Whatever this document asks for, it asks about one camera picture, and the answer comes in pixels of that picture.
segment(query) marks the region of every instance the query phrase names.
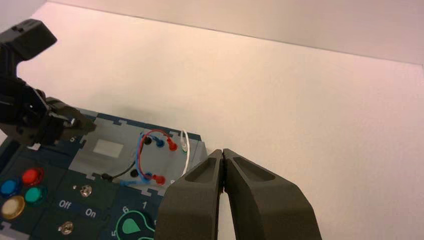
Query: black robotic arm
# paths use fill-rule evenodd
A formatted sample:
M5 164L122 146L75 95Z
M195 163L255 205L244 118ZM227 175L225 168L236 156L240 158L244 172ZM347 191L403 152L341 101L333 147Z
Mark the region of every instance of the black robotic arm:
M52 145L95 130L77 109L47 97L17 76L17 66L57 39L39 20L28 19L0 34L0 129L24 145Z

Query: red wire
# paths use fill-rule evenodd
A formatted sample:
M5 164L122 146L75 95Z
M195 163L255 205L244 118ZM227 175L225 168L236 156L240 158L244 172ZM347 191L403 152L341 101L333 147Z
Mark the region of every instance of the red wire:
M164 131L162 131L162 130L160 130L160 129L152 129L152 130L150 130L148 133L146 133L144 136L143 136L143 138L141 139L141 142L140 142L140 147L138 148L138 151L137 151L137 157L138 157L138 170L140 170L140 173L143 175L143 177L145 178L145 179L150 179L150 176L146 176L144 173L143 173L143 170L142 170L142 149L143 149L143 146L144 146L144 143L145 143L145 139L146 139L146 137L148 136L148 135L150 135L151 133L154 133L154 132L160 132L160 133L162 133L163 135L165 135L168 139L170 139L171 137L170 137L170 135L168 134L168 133L166 133L166 132L164 132Z

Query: blue wire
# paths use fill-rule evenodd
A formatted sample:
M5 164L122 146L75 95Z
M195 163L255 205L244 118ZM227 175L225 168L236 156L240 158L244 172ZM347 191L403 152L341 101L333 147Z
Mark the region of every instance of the blue wire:
M137 148L135 149L135 169L137 170L138 176L140 177L141 181L143 181L143 174L142 172L139 170L139 149L141 147L141 143L142 143L142 137L144 134L140 134L140 137L138 138L138 143L137 143Z
M122 185L122 186L128 186L128 185L134 185L134 184L142 184L142 183L144 183L144 181L143 181L143 175L142 175L142 173L140 172L140 170L139 170L139 149L140 149L140 144L141 144L141 142L142 142L142 137L143 137L143 134L142 133L140 133L140 137L138 138L138 142L137 142L137 148L135 149L135 169L137 170L137 173L138 173L138 176L140 177L140 179L141 179L141 181L121 181L120 182L120 184Z

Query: white surface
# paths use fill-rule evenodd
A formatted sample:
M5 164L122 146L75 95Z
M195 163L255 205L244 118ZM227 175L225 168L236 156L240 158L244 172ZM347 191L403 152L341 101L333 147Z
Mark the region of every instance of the white surface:
M28 19L46 0L0 0L0 33Z
M52 0L375 58L424 63L424 0Z
M424 239L421 65L54 3L33 17L58 42L19 74L48 96L240 153L302 189L325 240Z
M0 130L0 143L3 143L7 137L8 136L6 136L6 134Z

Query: red button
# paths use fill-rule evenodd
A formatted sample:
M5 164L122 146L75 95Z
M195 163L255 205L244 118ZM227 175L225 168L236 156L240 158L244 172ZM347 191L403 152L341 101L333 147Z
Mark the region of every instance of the red button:
M44 170L41 167L34 167L26 170L22 175L22 182L25 186L39 184L44 177Z

